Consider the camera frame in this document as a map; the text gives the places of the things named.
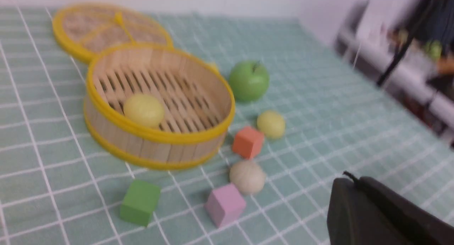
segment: apple stem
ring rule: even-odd
[[[260,64],[260,61],[258,61],[254,64],[253,72],[255,72],[255,70],[258,68],[259,64]]]

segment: yellow ball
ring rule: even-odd
[[[266,137],[279,139],[285,133],[285,119],[276,111],[267,110],[258,116],[257,128]]]
[[[164,119],[164,107],[153,96],[134,94],[123,104],[124,115],[132,122],[145,127],[157,127]]]

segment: green cube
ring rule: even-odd
[[[159,200],[161,189],[142,180],[134,180],[128,188],[120,208],[120,218],[147,226]]]

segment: teal checkered tablecloth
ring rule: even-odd
[[[0,245],[329,244],[331,184],[344,170],[371,176],[454,224],[454,159],[413,117],[352,70],[296,20],[154,15],[177,48],[227,75],[237,61],[261,60],[271,86],[237,104],[225,145],[187,171],[149,171],[109,155],[82,116],[87,67],[51,31],[53,11],[0,9]],[[267,174],[235,223],[216,229],[203,209],[228,183],[233,135],[275,109],[284,139],[255,159]],[[118,210],[136,179],[160,185],[149,227]]]

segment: pink cube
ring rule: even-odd
[[[245,208],[246,201],[232,183],[211,191],[205,204],[206,211],[218,228],[235,221]]]

